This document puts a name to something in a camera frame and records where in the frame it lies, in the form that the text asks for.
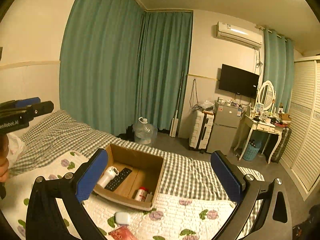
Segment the person's left hand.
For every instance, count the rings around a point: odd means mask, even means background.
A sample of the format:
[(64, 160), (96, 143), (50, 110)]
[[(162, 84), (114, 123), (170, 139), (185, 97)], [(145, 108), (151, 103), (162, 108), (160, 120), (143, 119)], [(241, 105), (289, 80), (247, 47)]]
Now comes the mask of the person's left hand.
[(4, 183), (9, 178), (9, 161), (7, 159), (9, 152), (9, 139), (6, 134), (0, 137), (0, 181)]

